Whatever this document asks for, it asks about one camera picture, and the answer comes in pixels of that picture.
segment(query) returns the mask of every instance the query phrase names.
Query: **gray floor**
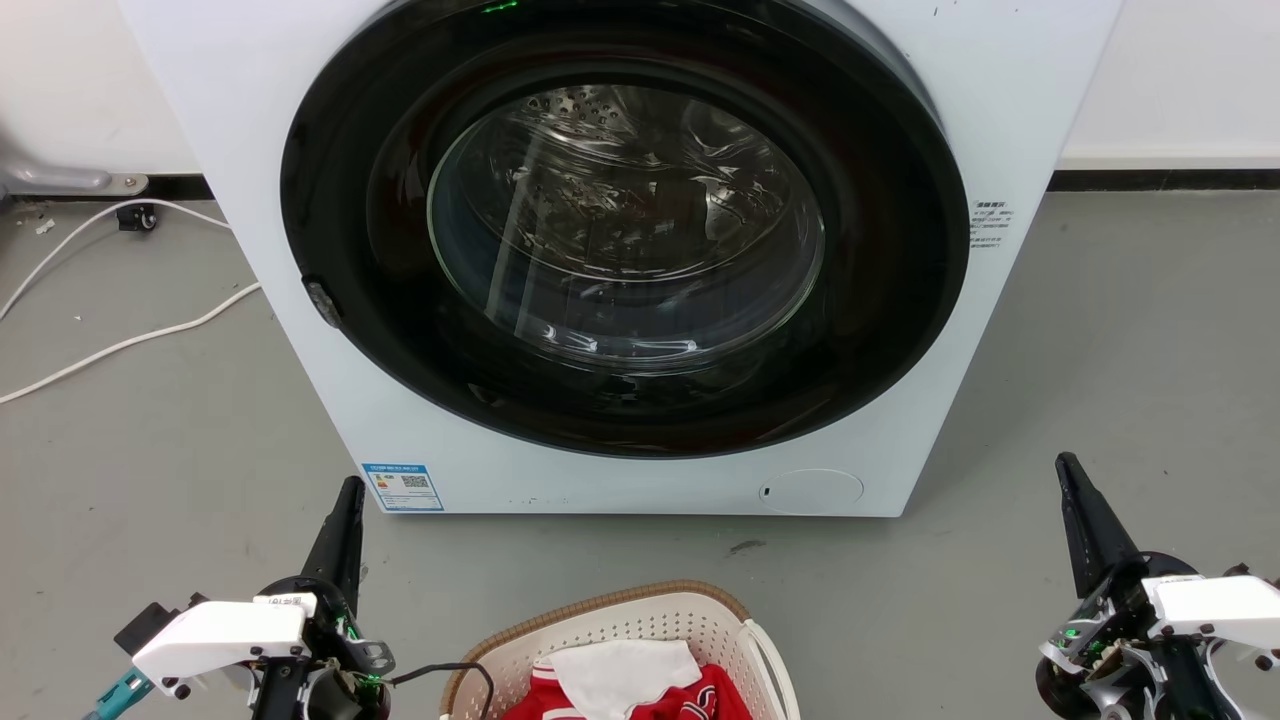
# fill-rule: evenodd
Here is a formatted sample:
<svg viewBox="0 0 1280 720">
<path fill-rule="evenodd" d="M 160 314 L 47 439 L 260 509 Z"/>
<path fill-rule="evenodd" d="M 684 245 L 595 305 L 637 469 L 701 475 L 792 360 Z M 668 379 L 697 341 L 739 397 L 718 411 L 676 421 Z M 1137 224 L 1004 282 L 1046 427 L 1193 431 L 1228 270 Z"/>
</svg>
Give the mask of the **gray floor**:
<svg viewBox="0 0 1280 720">
<path fill-rule="evenodd" d="M 0 299 L 97 206 L 0 215 Z M 210 204 L 202 209 L 216 211 Z M 810 719 L 1048 717 L 1036 646 L 1074 607 L 1051 468 L 1074 450 L 1149 550 L 1280 574 L 1280 195 L 1057 195 L 1041 209 L 899 520 L 367 515 L 361 621 L 404 666 L 596 593 L 742 600 Z M 104 222 L 0 323 L 0 395 L 252 282 L 229 234 Z M 302 561 L 337 433 L 260 295 L 0 406 L 0 717 L 79 717 L 151 601 L 244 598 Z M 745 541 L 758 547 L 730 548 Z M 1271 676 L 1231 673 L 1254 707 Z M 397 691 L 435 716 L 439 683 Z M 247 717 L 229 691 L 132 717 Z"/>
</svg>

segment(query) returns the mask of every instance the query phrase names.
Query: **white wall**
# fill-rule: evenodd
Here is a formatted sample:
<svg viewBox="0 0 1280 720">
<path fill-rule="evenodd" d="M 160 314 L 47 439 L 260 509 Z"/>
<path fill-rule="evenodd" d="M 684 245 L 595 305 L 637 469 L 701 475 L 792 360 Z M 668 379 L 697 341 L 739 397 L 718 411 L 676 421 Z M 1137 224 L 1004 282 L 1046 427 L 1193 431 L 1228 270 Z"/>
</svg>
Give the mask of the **white wall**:
<svg viewBox="0 0 1280 720">
<path fill-rule="evenodd" d="M 1277 77 L 1280 0 L 1128 0 L 1061 167 L 1280 168 Z M 111 0 L 0 5 L 0 133 L 46 163 L 200 172 Z"/>
</svg>

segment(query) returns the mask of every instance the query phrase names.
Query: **washing machine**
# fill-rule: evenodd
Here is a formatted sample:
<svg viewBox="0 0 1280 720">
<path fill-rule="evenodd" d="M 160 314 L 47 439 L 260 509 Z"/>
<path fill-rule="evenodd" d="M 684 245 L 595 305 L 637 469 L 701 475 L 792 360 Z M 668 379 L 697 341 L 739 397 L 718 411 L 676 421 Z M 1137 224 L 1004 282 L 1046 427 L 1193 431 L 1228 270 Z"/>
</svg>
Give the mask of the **washing machine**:
<svg viewBox="0 0 1280 720">
<path fill-rule="evenodd" d="M 122 6 L 383 510 L 896 516 L 1120 0 Z"/>
</svg>

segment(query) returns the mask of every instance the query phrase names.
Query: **white towel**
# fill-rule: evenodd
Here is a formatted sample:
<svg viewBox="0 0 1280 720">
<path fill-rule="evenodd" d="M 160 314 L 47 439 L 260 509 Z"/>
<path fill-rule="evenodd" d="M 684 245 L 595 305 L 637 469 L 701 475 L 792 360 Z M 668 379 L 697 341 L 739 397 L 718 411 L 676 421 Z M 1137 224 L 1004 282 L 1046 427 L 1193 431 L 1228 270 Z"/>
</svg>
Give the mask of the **white towel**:
<svg viewBox="0 0 1280 720">
<path fill-rule="evenodd" d="M 685 641 L 608 641 L 556 651 L 544 659 L 564 697 L 586 720 L 627 720 L 668 688 L 703 676 Z"/>
</svg>

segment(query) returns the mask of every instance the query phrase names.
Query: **teal connector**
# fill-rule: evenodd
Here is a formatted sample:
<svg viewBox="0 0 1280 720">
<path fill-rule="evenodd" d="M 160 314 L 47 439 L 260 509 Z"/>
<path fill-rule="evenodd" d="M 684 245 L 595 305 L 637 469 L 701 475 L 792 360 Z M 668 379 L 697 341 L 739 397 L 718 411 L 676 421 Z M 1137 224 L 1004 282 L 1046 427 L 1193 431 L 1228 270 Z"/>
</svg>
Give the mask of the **teal connector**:
<svg viewBox="0 0 1280 720">
<path fill-rule="evenodd" d="M 111 689 L 97 698 L 97 707 L 86 715 L 84 720 L 115 720 L 140 700 L 147 697 L 154 687 L 146 675 L 138 673 L 137 667 L 129 667 L 129 671 L 116 680 Z"/>
</svg>

